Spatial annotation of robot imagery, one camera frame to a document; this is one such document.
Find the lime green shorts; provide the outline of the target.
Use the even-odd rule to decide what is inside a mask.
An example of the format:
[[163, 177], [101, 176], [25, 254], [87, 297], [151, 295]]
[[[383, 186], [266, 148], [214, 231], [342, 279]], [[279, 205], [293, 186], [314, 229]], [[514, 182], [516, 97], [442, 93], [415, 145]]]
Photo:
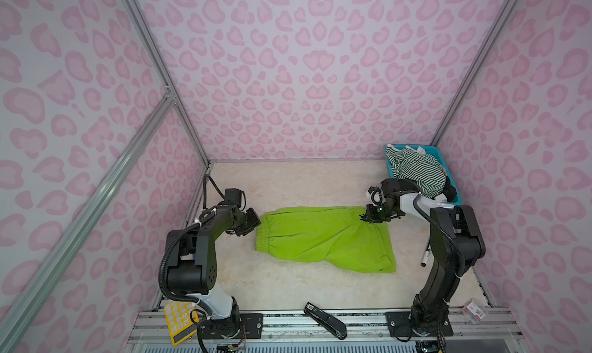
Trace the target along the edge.
[[365, 274], [396, 272], [386, 223], [361, 219], [363, 207], [290, 207], [266, 213], [256, 229], [258, 252], [284, 261], [328, 262]]

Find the green white striped shirt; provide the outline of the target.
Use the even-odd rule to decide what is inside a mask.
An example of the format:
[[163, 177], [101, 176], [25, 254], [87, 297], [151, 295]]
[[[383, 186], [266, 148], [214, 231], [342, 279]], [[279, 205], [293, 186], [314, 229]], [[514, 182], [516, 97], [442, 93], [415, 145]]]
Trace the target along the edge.
[[408, 146], [399, 149], [391, 144], [385, 146], [385, 155], [394, 178], [415, 181], [429, 198], [443, 193], [447, 174], [436, 157]]

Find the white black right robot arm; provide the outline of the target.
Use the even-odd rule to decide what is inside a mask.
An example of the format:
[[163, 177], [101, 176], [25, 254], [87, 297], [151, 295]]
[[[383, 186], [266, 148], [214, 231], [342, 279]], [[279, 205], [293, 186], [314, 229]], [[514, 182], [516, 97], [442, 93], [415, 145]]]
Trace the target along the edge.
[[414, 215], [430, 226], [429, 248], [433, 266], [423, 289], [416, 295], [409, 317], [401, 324], [393, 322], [397, 338], [436, 336], [443, 338], [450, 301], [464, 274], [484, 257], [483, 240], [473, 208], [468, 205], [439, 203], [412, 191], [388, 193], [385, 188], [370, 187], [366, 197], [371, 203], [361, 219], [380, 224]]

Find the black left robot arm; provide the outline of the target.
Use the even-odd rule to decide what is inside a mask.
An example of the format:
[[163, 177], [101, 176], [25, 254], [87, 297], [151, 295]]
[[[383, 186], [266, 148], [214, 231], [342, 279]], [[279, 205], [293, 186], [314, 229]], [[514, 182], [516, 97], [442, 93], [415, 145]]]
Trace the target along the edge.
[[215, 334], [235, 336], [241, 327], [240, 309], [236, 299], [217, 285], [215, 242], [222, 234], [245, 236], [260, 224], [254, 209], [223, 204], [206, 209], [189, 227], [171, 231], [158, 272], [163, 296], [194, 303]]

